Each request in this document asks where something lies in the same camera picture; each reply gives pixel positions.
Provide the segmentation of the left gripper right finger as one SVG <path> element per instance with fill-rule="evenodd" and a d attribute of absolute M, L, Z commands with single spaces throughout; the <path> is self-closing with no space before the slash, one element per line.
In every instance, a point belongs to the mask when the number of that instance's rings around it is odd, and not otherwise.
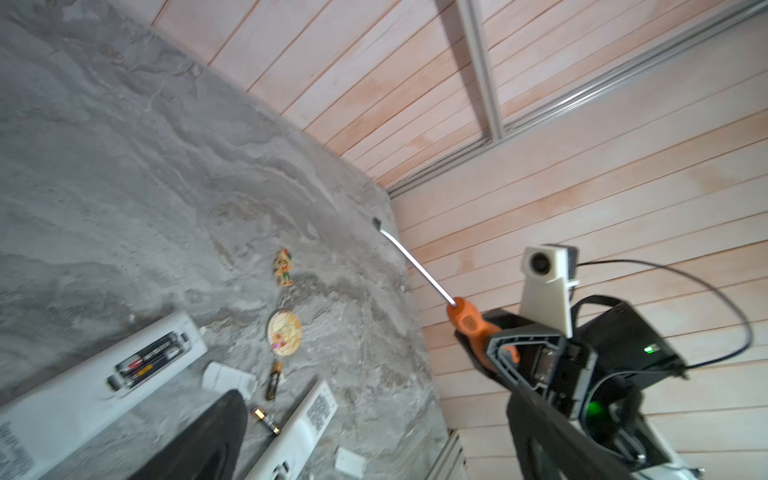
<path fill-rule="evenodd" d="M 506 408 L 526 479 L 629 479 L 629 470 L 593 445 L 542 397 L 513 386 Z"/>

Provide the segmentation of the white battery cover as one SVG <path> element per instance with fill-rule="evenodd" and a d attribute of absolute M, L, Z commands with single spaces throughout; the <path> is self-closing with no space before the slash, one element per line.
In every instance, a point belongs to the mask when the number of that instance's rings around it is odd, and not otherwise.
<path fill-rule="evenodd" d="M 251 373 L 213 361 L 203 372 L 201 386 L 204 390 L 221 394 L 236 390 L 245 401 L 249 401 L 256 391 L 257 378 Z"/>
<path fill-rule="evenodd" d="M 362 479 L 365 474 L 367 460 L 344 447 L 338 447 L 335 456 L 334 467 L 339 472 L 355 479 Z"/>

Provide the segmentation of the round wooden coaster sticker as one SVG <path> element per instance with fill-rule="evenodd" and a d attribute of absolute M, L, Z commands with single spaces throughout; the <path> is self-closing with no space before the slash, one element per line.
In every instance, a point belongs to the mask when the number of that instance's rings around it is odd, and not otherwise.
<path fill-rule="evenodd" d="M 303 339 L 301 322 L 290 310 L 278 310 L 267 324 L 267 337 L 271 350 L 278 356 L 290 356 L 300 347 Z"/>

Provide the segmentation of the white remote control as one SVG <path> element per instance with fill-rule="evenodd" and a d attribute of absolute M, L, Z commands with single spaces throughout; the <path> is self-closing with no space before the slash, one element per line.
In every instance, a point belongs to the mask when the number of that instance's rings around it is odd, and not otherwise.
<path fill-rule="evenodd" d="M 169 333 L 184 352 L 133 388 L 115 366 Z M 174 312 L 1 407 L 1 477 L 39 479 L 207 352 Z"/>
<path fill-rule="evenodd" d="M 245 478 L 298 479 L 337 410 L 328 382 L 318 380 Z"/>

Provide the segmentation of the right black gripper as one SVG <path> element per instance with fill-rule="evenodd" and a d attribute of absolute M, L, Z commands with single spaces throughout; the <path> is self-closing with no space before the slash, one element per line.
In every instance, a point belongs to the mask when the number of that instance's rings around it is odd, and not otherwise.
<path fill-rule="evenodd" d="M 542 397 L 630 474 L 687 473 L 641 412 L 644 390 L 683 376 L 687 365 L 631 305 L 600 303 L 606 312 L 571 338 L 513 313 L 481 314 L 501 328 L 486 348 L 497 374 L 486 371 L 455 335 L 481 373 L 509 392 L 518 386 Z"/>

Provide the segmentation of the black gold battery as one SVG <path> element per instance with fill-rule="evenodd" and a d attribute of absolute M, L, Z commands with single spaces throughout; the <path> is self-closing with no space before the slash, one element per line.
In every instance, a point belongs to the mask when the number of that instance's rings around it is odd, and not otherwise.
<path fill-rule="evenodd" d="M 164 366 L 166 366 L 167 364 L 175 360 L 183 352 L 184 352 L 184 349 L 181 347 L 181 351 L 170 360 L 165 360 L 165 361 L 160 360 L 160 361 L 157 361 L 156 363 L 146 365 L 145 367 L 141 368 L 136 374 L 133 374 L 133 375 L 123 376 L 120 373 L 119 375 L 124 380 L 124 383 L 127 387 L 133 388 L 138 384 L 142 383 L 143 381 L 147 380 L 151 375 L 154 375 L 155 373 L 157 373 L 160 369 L 162 369 Z"/>
<path fill-rule="evenodd" d="M 253 417 L 260 422 L 272 435 L 278 436 L 281 433 L 280 426 L 274 419 L 262 408 L 256 407 L 251 410 Z"/>
<path fill-rule="evenodd" d="M 276 399 L 279 384 L 282 378 L 282 373 L 283 373 L 283 363 L 281 361 L 276 360 L 272 365 L 272 369 L 270 371 L 270 375 L 268 378 L 267 390 L 265 393 L 265 399 L 269 402 L 272 402 Z"/>
<path fill-rule="evenodd" d="M 178 335 L 169 333 L 118 363 L 115 369 L 123 376 L 133 375 L 146 365 L 172 359 L 180 351 Z"/>

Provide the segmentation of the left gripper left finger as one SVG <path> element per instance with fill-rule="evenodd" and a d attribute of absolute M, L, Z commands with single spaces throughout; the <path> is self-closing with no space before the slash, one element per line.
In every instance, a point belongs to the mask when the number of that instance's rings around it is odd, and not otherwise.
<path fill-rule="evenodd" d="M 246 426 L 244 399 L 230 390 L 130 479 L 232 479 Z"/>

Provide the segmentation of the orange handled screwdriver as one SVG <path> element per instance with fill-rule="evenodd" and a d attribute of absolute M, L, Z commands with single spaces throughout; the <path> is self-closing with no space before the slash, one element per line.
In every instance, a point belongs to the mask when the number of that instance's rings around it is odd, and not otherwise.
<path fill-rule="evenodd" d="M 372 219 L 374 228 L 386 238 L 407 261 L 425 278 L 434 290 L 443 298 L 446 304 L 446 314 L 450 323 L 459 334 L 460 339 L 467 341 L 469 351 L 473 358 L 488 372 L 498 373 L 498 369 L 488 358 L 486 348 L 492 335 L 501 332 L 498 325 L 486 321 L 477 307 L 469 300 L 462 297 L 454 297 L 427 271 L 427 269 L 400 243 L 398 239 L 389 233 L 382 225 L 379 218 Z"/>

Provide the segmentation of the horizontal aluminium wall rail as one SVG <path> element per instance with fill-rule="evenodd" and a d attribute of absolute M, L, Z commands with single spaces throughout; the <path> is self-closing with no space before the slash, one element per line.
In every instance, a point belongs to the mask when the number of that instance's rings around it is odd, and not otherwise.
<path fill-rule="evenodd" d="M 394 199 L 430 180 L 492 150 L 522 133 L 575 110 L 639 74 L 721 34 L 753 17 L 765 14 L 765 1 L 738 1 L 722 12 L 691 27 L 648 51 L 606 71 L 593 80 L 574 88 L 553 100 L 519 115 L 505 125 L 499 140 L 483 137 L 453 151 L 418 172 L 405 177 L 387 189 Z"/>

